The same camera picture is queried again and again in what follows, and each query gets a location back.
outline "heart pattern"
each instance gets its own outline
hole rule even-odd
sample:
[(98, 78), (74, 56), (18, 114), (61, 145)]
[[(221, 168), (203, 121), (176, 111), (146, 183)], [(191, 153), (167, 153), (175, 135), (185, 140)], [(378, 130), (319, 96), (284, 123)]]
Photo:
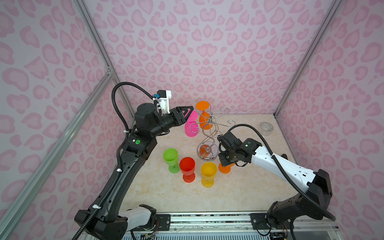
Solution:
[[(121, 79), (140, 84), (151, 94), (172, 90), (171, 107), (210, 99), (214, 112), (226, 106), (232, 113), (275, 111), (331, 4), (331, 0), (85, 2)], [(205, 78), (209, 84), (200, 83)], [(125, 89), (134, 109), (150, 102)], [(249, 91), (252, 94), (236, 100)]]
[[(0, 6), (2, 218), (104, 77), (106, 68), (71, 0), (5, 1)], [(67, 218), (72, 215), (69, 210), (74, 201), (82, 206), (99, 193), (95, 189), (104, 186), (113, 167), (107, 166), (107, 161), (115, 159), (117, 139), (123, 137), (124, 127), (110, 103), (112, 87), (96, 105), (101, 114), (96, 108), (91, 113), (11, 239), (63, 238), (78, 229), (73, 218)], [(123, 110), (119, 95), (116, 100)], [(128, 113), (123, 114), (129, 120)], [(95, 127), (94, 116), (109, 127)], [(96, 158), (100, 134), (106, 136), (103, 154), (107, 157), (98, 159), (105, 169), (94, 169), (85, 160)], [(106, 175), (95, 180), (105, 171)], [(76, 179), (78, 188), (74, 188)]]
[(383, 10), (345, 1), (278, 116), (300, 164), (329, 172), (346, 240), (384, 235)]

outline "metal post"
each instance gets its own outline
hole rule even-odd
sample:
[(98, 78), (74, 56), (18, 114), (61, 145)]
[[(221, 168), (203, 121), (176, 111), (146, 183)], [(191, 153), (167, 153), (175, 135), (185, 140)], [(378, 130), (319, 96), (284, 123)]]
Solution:
[(286, 89), (286, 91), (285, 91), (285, 93), (284, 93), (284, 95), (283, 95), (283, 97), (279, 103), (279, 106), (277, 106), (277, 109), (274, 113), (275, 116), (278, 116), (280, 114), (283, 106), (285, 105), (285, 103), (288, 99), (288, 96), (292, 92), (293, 87), (295, 86), (295, 84), (300, 79), (302, 71), (308, 65), (308, 62), (310, 61), (312, 55), (315, 53), (317, 47), (320, 44), (320, 41), (322, 40), (323, 36), (326, 34), (328, 28), (331, 26), (331, 24), (332, 24), (332, 22), (336, 16), (336, 13), (337, 13), (338, 9), (340, 8), (342, 2), (343, 2), (343, 0), (333, 0), (333, 2), (331, 3), (331, 6), (329, 7), (327, 13), (325, 14), (323, 21), (320, 24), (320, 27), (318, 28), (315, 36), (313, 37), (313, 40), (312, 40), (310, 46), (308, 47), (308, 50), (305, 53), (303, 60), (301, 61), (301, 63), (299, 64), (299, 67), (297, 68), (295, 74), (293, 75), (292, 81), (289, 84), (288, 88)]
[[(75, 5), (79, 11), (79, 14), (81, 15), (81, 17), (85, 23), (85, 26), (87, 27), (93, 41), (95, 42), (96, 48), (99, 50), (100, 56), (103, 59), (103, 62), (105, 64), (106, 68), (108, 69), (108, 71), (110, 71), (111, 73), (116, 75), (117, 79), (113, 80), (113, 83), (117, 84), (119, 82), (119, 79), (118, 79), (119, 77), (117, 76), (116, 71), (113, 68), (111, 60), (109, 59), (109, 56), (108, 56), (107, 51), (103, 45), (103, 42), (101, 41), (101, 38), (100, 38), (100, 36), (96, 30), (96, 27), (92, 21), (92, 17), (88, 11), (87, 6), (85, 5), (83, 0), (73, 0), (73, 2), (75, 3)], [(122, 99), (125, 107), (128, 110), (128, 113), (131, 115), (132, 119), (134, 119), (135, 111), (133, 110), (132, 105), (129, 102), (129, 99), (128, 99), (125, 91), (122, 88), (119, 88), (118, 92), (121, 96), (121, 99)]]
[(39, 193), (41, 187), (55, 169), (56, 164), (60, 161), (73, 138), (83, 126), (83, 123), (88, 118), (104, 91), (107, 89), (113, 77), (113, 74), (108, 73), (104, 76), (100, 84), (97, 86), (97, 89), (93, 91), (91, 96), (80, 108), (78, 114), (68, 125), (59, 141), (57, 141), (56, 145), (45, 157), (42, 164), (25, 185), (21, 193), (8, 208), (8, 211), (5, 213), (0, 223), (0, 239), (8, 239), (11, 236), (19, 221), (28, 210), (30, 204)]

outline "beige table surface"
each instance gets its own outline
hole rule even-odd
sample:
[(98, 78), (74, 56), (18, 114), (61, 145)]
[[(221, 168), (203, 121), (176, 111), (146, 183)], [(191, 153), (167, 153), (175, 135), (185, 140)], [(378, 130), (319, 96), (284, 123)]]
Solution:
[[(261, 122), (271, 123), (274, 131), (265, 139), (272, 151), (278, 155), (285, 153), (294, 162), (273, 115), (226, 115), (217, 122), (225, 124), (229, 119), (237, 124), (252, 125), (256, 129)], [(220, 126), (223, 134), (228, 129), (229, 127)], [(232, 133), (242, 141), (250, 137), (262, 142), (256, 133), (246, 127), (238, 127)], [(233, 166), (229, 174), (218, 170), (213, 187), (203, 187), (200, 168), (205, 162), (196, 153), (197, 145), (203, 137), (201, 132), (193, 138), (186, 136), (184, 126), (174, 127), (168, 135), (157, 137), (157, 146), (134, 178), (120, 211), (138, 207), (140, 204), (156, 208), (157, 212), (259, 211), (268, 210), (274, 201), (285, 200), (297, 193), (288, 182), (254, 164)], [(179, 161), (184, 157), (195, 160), (196, 179), (192, 183), (183, 181), (181, 171), (177, 174), (168, 171), (162, 155), (170, 147), (179, 152)], [(213, 162), (218, 166), (219, 158)]]

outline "pink heart wallpaper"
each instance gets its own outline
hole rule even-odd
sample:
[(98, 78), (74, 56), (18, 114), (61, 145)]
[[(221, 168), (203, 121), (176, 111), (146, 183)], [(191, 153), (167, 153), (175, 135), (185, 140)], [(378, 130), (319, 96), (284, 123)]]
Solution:
[(171, 107), (273, 113), (331, 0), (85, 2), (123, 81), (172, 90)]
[[(116, 148), (125, 136), (111, 103), (113, 86), (104, 92), (10, 239), (71, 239), (79, 229), (74, 216), (87, 209), (107, 183)], [(119, 94), (116, 103), (130, 124)]]
[(0, 3), (0, 218), (106, 73), (71, 0)]
[(383, 12), (346, 1), (278, 117), (296, 159), (329, 172), (346, 240), (384, 239)]

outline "roll of tape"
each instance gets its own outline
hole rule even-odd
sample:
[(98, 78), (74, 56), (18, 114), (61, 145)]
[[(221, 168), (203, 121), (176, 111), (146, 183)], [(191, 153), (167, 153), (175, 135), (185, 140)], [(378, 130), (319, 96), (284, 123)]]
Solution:
[(260, 128), (259, 132), (263, 136), (269, 136), (273, 132), (273, 125), (270, 124), (269, 122), (262, 122), (259, 128)]

